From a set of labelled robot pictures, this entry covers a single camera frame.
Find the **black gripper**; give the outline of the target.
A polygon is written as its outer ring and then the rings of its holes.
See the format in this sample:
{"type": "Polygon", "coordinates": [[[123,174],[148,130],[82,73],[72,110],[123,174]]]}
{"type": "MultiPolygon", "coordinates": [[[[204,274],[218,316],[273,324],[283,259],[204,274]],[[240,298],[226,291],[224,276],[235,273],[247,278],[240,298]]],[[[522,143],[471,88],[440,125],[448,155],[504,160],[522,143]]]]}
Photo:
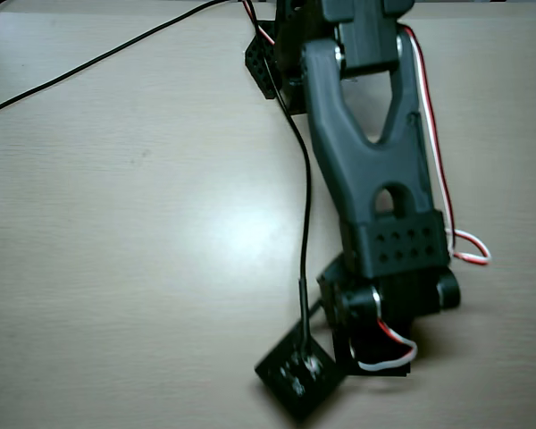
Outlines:
{"type": "Polygon", "coordinates": [[[377,291],[372,284],[348,271],[342,254],[317,276],[322,307],[332,333],[336,363],[349,375],[405,377],[406,363],[394,368],[367,371],[368,366],[402,358],[411,348],[389,337],[377,322],[377,291]]]}

